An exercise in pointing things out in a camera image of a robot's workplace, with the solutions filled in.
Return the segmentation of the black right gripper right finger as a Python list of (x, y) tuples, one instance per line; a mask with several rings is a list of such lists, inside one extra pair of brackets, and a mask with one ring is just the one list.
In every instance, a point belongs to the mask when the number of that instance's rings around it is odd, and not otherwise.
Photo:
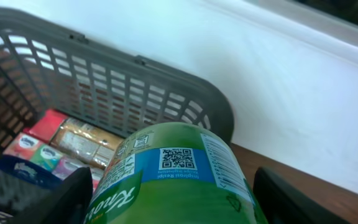
[(266, 167), (254, 175), (253, 194), (269, 223), (349, 224)]

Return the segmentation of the orange spaghetti package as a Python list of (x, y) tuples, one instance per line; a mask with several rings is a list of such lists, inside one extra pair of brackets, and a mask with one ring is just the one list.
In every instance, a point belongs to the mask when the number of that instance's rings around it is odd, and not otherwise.
[(47, 110), (24, 132), (93, 167), (104, 170), (123, 138), (56, 110)]

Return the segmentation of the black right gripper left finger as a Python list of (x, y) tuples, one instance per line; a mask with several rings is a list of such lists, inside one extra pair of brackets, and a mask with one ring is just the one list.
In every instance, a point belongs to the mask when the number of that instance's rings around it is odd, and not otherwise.
[(20, 212), (10, 223), (59, 224), (80, 223), (93, 196), (90, 168), (74, 171), (54, 191)]

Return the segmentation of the multicolour tissue pack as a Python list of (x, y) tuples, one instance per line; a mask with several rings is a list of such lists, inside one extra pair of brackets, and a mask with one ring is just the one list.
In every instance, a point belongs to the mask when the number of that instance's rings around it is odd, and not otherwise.
[(103, 176), (101, 169), (24, 133), (10, 143), (0, 159), (2, 171), (46, 189), (56, 186), (82, 167), (90, 168), (96, 188)]

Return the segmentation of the green lid glass jar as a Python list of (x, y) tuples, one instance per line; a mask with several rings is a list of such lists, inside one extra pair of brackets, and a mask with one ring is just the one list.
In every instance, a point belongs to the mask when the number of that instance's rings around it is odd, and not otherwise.
[(266, 223), (231, 148), (207, 129), (162, 123), (126, 138), (85, 223)]

